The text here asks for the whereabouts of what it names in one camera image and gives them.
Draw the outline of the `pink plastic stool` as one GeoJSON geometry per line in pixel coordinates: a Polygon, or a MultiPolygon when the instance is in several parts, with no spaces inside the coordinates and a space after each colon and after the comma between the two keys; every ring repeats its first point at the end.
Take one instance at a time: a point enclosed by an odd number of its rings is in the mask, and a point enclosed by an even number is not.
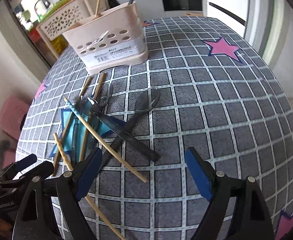
{"type": "Polygon", "coordinates": [[[29,105],[15,96],[7,98],[2,105],[0,111],[0,128],[14,142],[3,154],[3,168],[15,161],[18,139],[28,110],[29,105]]]}

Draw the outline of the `blue tinted clear spoon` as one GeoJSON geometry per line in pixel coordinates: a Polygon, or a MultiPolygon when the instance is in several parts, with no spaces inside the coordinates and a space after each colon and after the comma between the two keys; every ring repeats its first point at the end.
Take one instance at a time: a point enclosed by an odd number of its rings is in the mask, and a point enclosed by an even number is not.
{"type": "MultiPolygon", "coordinates": [[[[83,95],[80,95],[78,99],[76,100],[75,109],[79,112],[80,110],[80,102],[83,99],[83,95]]],[[[77,150],[77,138],[78,138],[78,125],[79,125],[79,119],[78,116],[74,116],[73,118],[74,124],[73,124],[73,134],[72,134],[72,148],[71,148],[71,165],[75,166],[77,164],[76,159],[76,150],[77,150]]]]}

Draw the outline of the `grey checkered tablecloth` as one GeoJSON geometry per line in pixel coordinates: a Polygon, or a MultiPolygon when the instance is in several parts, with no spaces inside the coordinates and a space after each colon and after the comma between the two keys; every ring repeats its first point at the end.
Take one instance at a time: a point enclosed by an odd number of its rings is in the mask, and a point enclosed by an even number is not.
{"type": "Polygon", "coordinates": [[[114,91],[104,112],[123,121],[146,89],[161,96],[133,136],[160,154],[157,162],[123,143],[90,188],[102,213],[126,239],[190,239],[208,202],[185,163],[193,147],[218,171],[259,183],[274,227],[293,214],[293,111],[262,58],[216,18],[151,20],[149,58],[106,71],[114,91]]]}

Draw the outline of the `pink utensil holder caddy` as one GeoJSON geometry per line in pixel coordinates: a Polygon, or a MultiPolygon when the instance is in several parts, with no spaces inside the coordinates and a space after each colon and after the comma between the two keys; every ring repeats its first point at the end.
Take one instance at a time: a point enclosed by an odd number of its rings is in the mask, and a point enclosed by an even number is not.
{"type": "Polygon", "coordinates": [[[85,64],[89,75],[144,63],[146,34],[135,2],[126,2],[74,24],[63,37],[85,64]]]}

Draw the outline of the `small clear grey spoon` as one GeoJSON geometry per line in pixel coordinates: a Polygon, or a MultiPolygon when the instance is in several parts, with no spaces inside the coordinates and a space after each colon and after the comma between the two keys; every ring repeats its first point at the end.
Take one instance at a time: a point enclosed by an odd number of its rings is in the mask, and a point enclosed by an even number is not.
{"type": "Polygon", "coordinates": [[[98,96],[98,103],[101,108],[105,107],[109,103],[110,99],[112,98],[112,94],[113,85],[111,83],[105,83],[102,86],[98,96]]]}

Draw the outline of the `green plastic basket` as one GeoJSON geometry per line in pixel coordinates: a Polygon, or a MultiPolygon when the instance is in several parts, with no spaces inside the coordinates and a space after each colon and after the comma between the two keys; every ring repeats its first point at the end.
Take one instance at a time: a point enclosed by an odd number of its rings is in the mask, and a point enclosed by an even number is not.
{"type": "Polygon", "coordinates": [[[61,0],[58,3],[55,3],[52,7],[49,8],[49,10],[44,14],[43,16],[40,16],[40,22],[44,21],[46,18],[48,18],[51,14],[53,14],[55,11],[63,7],[65,4],[73,0],[61,0]]]}

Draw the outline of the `beige perforated storage rack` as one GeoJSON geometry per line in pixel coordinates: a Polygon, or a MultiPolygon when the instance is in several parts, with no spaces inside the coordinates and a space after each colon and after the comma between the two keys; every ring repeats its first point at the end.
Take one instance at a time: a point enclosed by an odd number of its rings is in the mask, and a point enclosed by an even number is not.
{"type": "MultiPolygon", "coordinates": [[[[84,18],[95,15],[97,0],[73,0],[55,11],[36,27],[53,56],[58,59],[67,42],[62,34],[84,18]]],[[[99,11],[109,9],[108,0],[101,0],[99,11]]]]}

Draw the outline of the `yellow patterned chopstick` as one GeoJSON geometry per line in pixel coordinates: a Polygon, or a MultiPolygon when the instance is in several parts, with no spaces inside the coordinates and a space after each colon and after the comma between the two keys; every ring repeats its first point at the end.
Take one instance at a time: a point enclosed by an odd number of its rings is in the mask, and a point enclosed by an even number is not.
{"type": "MultiPolygon", "coordinates": [[[[63,146],[59,140],[59,137],[57,133],[53,133],[55,143],[57,145],[57,148],[62,156],[62,159],[67,166],[69,171],[73,171],[73,167],[68,160],[68,157],[63,149],[63,146]]],[[[102,211],[99,209],[99,207],[95,204],[94,200],[90,197],[89,194],[85,196],[86,201],[89,203],[91,208],[94,209],[95,213],[103,220],[103,222],[122,240],[125,240],[125,237],[111,224],[111,222],[106,218],[106,216],[102,213],[102,211]]]]}

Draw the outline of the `shiny dark plastic spoon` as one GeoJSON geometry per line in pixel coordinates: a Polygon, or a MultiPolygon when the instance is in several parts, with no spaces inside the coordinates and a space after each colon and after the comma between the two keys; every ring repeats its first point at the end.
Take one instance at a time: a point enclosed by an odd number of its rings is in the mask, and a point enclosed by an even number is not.
{"type": "Polygon", "coordinates": [[[99,120],[101,120],[103,124],[108,126],[113,132],[115,132],[123,140],[128,142],[136,150],[141,152],[149,160],[158,161],[158,159],[160,158],[160,155],[157,152],[150,149],[147,145],[143,144],[135,137],[131,136],[130,133],[124,131],[124,128],[122,128],[116,122],[114,122],[110,116],[103,114],[100,110],[99,103],[94,98],[83,97],[83,99],[80,102],[80,110],[87,117],[89,117],[90,114],[96,116],[99,120]]]}

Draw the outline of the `blue patterned chopstick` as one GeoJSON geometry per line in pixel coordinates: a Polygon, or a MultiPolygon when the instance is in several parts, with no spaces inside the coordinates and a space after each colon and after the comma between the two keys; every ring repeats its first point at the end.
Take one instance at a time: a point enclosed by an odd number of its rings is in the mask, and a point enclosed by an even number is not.
{"type": "Polygon", "coordinates": [[[142,182],[146,183],[147,178],[140,174],[135,168],[133,168],[128,162],[126,162],[92,127],[91,125],[82,117],[79,111],[76,110],[74,105],[64,97],[64,101],[66,105],[71,109],[74,115],[79,119],[79,121],[85,126],[85,128],[93,135],[102,146],[109,151],[111,155],[113,155],[121,164],[123,164],[129,171],[131,171],[137,178],[139,178],[142,182]]]}

